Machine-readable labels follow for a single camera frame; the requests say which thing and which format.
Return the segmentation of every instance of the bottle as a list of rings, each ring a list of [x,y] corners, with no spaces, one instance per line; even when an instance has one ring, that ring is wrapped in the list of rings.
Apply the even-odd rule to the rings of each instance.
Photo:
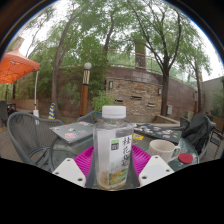
[[[126,183],[134,127],[124,121],[125,106],[103,106],[102,117],[93,127],[97,185],[115,190]]]

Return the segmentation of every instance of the glass table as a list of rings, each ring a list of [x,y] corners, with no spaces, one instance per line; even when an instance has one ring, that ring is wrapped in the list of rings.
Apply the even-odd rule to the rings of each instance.
[[[144,136],[142,140],[133,139],[133,145],[136,145],[137,147],[141,148],[142,150],[146,151],[148,150],[149,143],[152,141],[153,138],[150,138],[148,136]],[[190,143],[188,143],[183,138],[180,138],[179,144],[181,148],[181,153],[189,153],[193,156],[193,161],[190,164],[184,164],[179,161],[179,159],[175,159],[168,163],[168,165],[174,170],[174,172],[179,171],[183,168],[186,168],[188,166],[192,166],[199,163],[199,157],[196,152],[196,150],[191,146]],[[93,146],[93,138],[89,137],[86,139],[82,139],[79,141],[76,141],[74,143],[67,143],[61,138],[55,139],[55,141],[52,143],[50,148],[50,157],[49,157],[49,163],[52,172],[66,159],[66,158],[75,158],[77,155],[79,155],[81,152],[83,152],[85,149]],[[130,167],[128,171],[128,177],[126,184],[119,188],[119,190],[125,190],[125,189],[133,189],[138,187],[138,178],[135,173],[135,170],[133,168],[133,162],[132,158],[130,160]],[[92,189],[99,189],[96,178],[94,175],[94,181],[91,185]]]

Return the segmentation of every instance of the pole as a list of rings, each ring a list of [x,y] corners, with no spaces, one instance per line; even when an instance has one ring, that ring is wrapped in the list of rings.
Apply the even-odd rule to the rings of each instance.
[[[13,87],[12,87],[12,99],[14,100],[16,98],[16,82],[13,83]]]
[[[39,111],[37,110],[37,78],[38,78],[38,70],[37,70],[36,82],[35,82],[33,115],[35,115],[36,117],[39,117]]]
[[[84,75],[82,81],[82,91],[80,100],[80,117],[86,115],[87,111],[88,86],[89,86],[89,76],[91,67],[92,65],[89,62],[87,62],[84,65]]]
[[[6,101],[6,103],[7,103],[7,95],[8,95],[8,86],[9,86],[9,84],[6,83],[6,91],[5,91],[5,101]]]

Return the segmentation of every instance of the bottle cap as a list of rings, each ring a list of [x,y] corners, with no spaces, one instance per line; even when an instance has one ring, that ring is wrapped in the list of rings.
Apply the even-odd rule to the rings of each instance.
[[[122,119],[126,117],[125,106],[103,106],[102,117],[108,119]]]

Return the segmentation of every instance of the lamp post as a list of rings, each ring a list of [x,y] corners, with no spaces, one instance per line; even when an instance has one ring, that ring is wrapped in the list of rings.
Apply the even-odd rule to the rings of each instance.
[[[198,112],[198,88],[194,87],[194,115]]]
[[[92,67],[92,65],[89,62],[85,63],[85,65],[84,65],[84,75],[83,75],[81,100],[80,100],[80,117],[86,115],[89,76],[90,76],[91,67]]]

